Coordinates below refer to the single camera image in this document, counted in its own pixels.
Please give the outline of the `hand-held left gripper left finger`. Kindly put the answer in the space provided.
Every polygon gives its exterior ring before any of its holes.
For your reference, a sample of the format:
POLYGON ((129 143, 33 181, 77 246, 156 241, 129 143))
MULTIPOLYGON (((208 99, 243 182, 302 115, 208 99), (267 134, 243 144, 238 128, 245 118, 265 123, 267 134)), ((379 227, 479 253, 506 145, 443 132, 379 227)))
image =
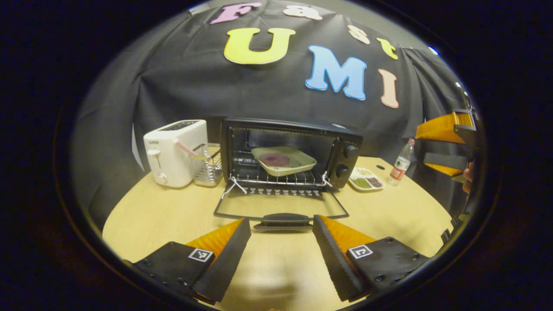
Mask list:
POLYGON ((188 243, 170 241, 123 263, 141 285, 170 304, 215 304, 229 288, 250 237, 249 218, 243 217, 188 243))

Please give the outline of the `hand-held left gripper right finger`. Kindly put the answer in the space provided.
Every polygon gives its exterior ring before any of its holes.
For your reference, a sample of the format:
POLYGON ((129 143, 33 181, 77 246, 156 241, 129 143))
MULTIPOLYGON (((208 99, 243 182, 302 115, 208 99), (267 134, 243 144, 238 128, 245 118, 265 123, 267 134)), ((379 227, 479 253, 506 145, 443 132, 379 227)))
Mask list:
POLYGON ((313 233, 342 301, 393 288, 429 260, 394 237, 377 240, 322 215, 313 221, 313 233))

